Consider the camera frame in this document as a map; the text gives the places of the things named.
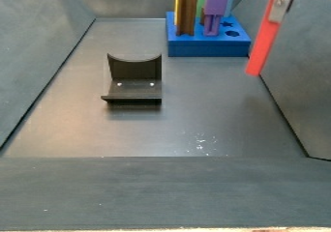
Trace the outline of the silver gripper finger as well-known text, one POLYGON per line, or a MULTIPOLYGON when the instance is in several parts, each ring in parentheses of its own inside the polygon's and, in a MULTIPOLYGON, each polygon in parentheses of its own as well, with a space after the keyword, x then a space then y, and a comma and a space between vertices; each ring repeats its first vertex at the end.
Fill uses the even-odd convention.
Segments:
POLYGON ((282 23, 286 14, 290 11, 294 0, 272 0, 271 12, 268 15, 270 22, 282 23))

